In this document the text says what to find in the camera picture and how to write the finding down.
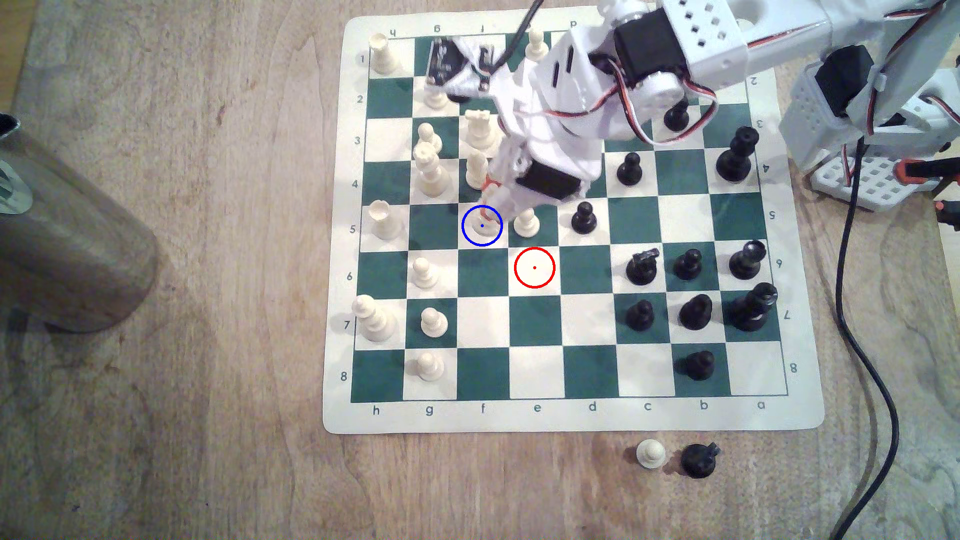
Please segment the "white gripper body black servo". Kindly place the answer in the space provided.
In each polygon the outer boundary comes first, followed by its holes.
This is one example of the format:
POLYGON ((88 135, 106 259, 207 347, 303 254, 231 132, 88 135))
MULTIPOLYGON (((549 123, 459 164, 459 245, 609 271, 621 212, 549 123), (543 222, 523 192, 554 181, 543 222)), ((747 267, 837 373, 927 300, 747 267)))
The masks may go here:
POLYGON ((594 64, 614 54, 609 33, 523 34, 514 71, 498 74, 498 182, 532 190, 539 202, 586 195, 601 173, 602 141, 613 130, 617 84, 594 64))

